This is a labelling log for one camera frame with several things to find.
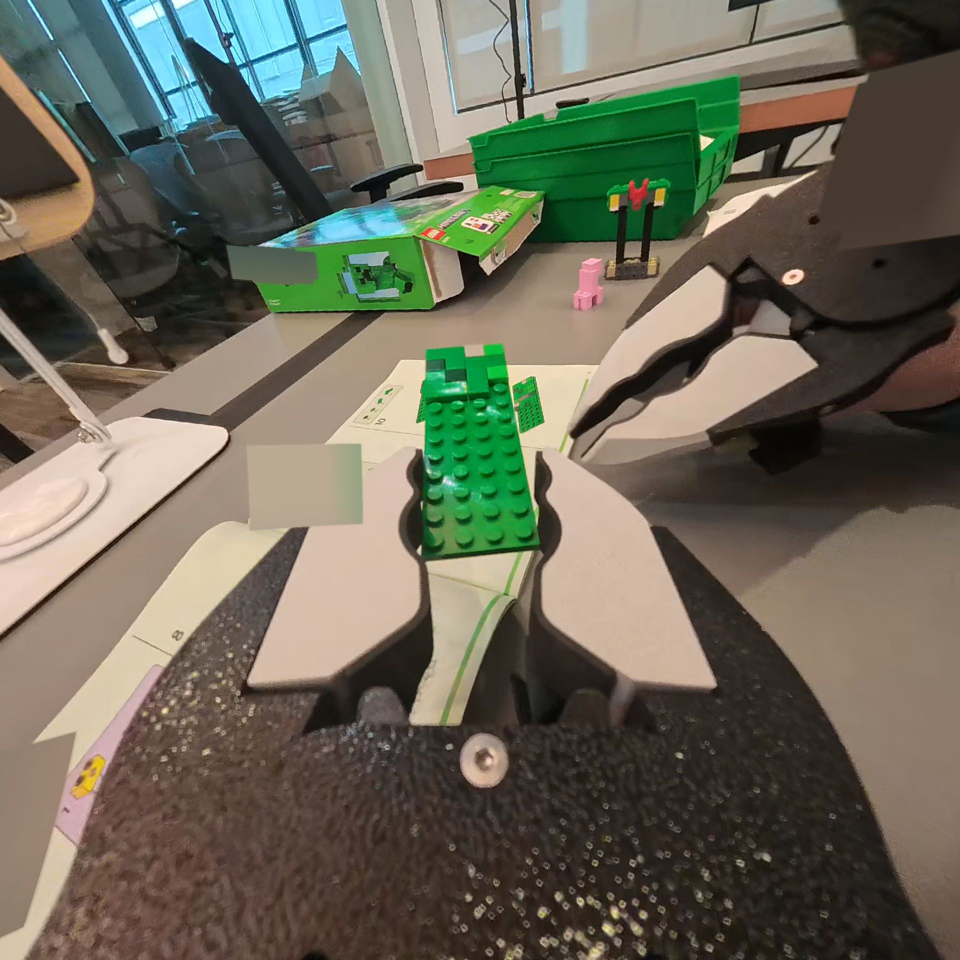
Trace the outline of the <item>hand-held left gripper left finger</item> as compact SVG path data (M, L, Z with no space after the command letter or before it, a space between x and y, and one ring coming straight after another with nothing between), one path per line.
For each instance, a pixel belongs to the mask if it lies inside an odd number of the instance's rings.
M362 478L361 523L314 526L299 547L247 676L248 687L358 685L415 694L433 652L423 541L423 450L407 446Z

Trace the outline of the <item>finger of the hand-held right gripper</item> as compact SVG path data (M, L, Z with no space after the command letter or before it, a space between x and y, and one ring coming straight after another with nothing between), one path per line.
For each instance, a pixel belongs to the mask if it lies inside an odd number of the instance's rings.
M684 447L705 426L680 426L660 410L636 426L649 404L684 390L709 356L748 328L748 297L713 267L690 280L626 328L607 352L580 400L569 434L575 449L612 445L619 426L646 444Z
M573 457L613 467L708 448L712 428L817 366L793 340L739 335L715 349L684 384L644 401L614 402L611 414L573 441Z

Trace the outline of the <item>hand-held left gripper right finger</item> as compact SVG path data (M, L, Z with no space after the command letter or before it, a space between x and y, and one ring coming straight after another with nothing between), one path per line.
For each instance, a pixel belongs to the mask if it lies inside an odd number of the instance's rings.
M716 678L645 516L554 450L534 472L542 555L534 572L527 665L558 694L709 692Z

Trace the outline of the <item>green studded brick plate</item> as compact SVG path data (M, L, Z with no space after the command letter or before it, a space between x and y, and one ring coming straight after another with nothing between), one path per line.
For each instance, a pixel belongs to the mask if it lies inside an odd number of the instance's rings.
M503 346L427 349L420 396L426 562L536 550L534 500Z

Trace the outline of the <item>building instruction booklet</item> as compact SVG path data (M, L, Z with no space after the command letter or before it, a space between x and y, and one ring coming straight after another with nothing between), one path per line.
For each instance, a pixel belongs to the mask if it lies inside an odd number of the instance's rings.
M536 453L569 456L564 433L593 366L522 366L508 380L489 379L486 403L469 406L493 421L494 410L522 449L534 489ZM158 591L98 669L44 728L37 742L73 734L64 806L57 813L30 912L47 914L60 893L122 734L189 637L235 589L285 530L253 531L222 522L206 531L173 567ZM434 653L417 688L414 725L450 726L464 713L495 629L520 596L533 553L463 554L427 564Z

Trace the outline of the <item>green plastic bin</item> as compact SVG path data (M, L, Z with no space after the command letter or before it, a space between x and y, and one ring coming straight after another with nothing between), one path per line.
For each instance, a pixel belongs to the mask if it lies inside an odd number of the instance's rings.
M608 192L666 179L653 239L670 241L724 184L740 130L740 77L730 75L536 114L469 139L478 186L544 194L534 244L612 242Z

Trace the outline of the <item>green brick set box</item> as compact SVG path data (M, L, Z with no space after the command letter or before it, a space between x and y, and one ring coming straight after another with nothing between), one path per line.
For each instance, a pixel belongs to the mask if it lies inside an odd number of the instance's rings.
M226 250L275 314L418 311L501 268L539 226L542 191L489 186L344 209Z

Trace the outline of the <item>black easel stand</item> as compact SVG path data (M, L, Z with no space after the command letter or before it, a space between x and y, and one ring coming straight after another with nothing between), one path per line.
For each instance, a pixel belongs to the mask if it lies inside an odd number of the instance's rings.
M236 127L283 189L302 224L333 214L325 193L298 160L239 69L212 54L192 38L181 46L195 75L208 89L216 114Z

